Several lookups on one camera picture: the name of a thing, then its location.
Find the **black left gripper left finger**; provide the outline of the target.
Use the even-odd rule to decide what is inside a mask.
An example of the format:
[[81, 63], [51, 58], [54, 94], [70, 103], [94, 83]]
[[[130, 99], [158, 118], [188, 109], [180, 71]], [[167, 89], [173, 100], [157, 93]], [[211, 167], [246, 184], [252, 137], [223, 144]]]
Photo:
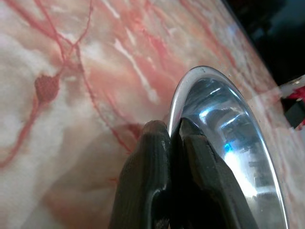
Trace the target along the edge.
[[171, 140], [165, 123], [159, 120], [148, 122], [119, 176], [109, 228], [169, 227], [170, 159]]

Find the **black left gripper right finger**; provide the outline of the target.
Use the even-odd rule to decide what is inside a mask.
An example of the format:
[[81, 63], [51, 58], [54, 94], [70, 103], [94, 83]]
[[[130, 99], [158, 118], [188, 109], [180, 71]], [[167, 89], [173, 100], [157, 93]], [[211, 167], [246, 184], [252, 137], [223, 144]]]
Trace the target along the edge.
[[172, 229], [256, 229], [232, 170], [203, 131], [183, 118], [173, 152]]

